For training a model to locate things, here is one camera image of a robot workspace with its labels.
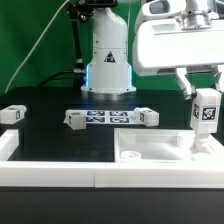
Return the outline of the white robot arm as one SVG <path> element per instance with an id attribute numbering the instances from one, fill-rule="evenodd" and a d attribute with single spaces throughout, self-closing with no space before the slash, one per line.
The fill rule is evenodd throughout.
<path id="1" fill-rule="evenodd" d="M 133 92 L 131 74 L 172 74 L 187 99 L 196 88 L 187 74 L 211 72 L 224 93 L 224 20 L 216 0 L 141 0 L 135 22 L 133 63 L 127 62 L 128 27 L 109 7 L 96 6 L 93 58 L 82 91 L 99 99 Z"/>

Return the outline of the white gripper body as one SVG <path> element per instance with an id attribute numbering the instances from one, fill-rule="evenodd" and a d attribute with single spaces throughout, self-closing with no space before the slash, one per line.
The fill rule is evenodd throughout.
<path id="1" fill-rule="evenodd" d="M 175 19 L 144 22 L 135 36 L 132 55 L 140 76 L 224 64 L 224 20 L 213 20 L 212 28 L 205 30 L 181 30 Z"/>

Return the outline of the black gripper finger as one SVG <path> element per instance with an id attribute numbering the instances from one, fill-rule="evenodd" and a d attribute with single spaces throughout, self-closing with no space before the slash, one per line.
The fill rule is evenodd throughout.
<path id="1" fill-rule="evenodd" d="M 185 68 L 176 68 L 174 72 L 174 80 L 183 91 L 184 99 L 190 100 L 194 99 L 197 96 L 197 93 L 195 86 L 188 81 L 186 75 L 187 70 Z"/>
<path id="2" fill-rule="evenodd" d="M 216 86 L 216 89 L 219 91 L 219 92 L 224 92 L 224 65 L 218 65 L 216 67 L 216 74 L 215 74 L 215 77 L 216 77 L 216 83 L 215 83 L 215 86 Z"/>

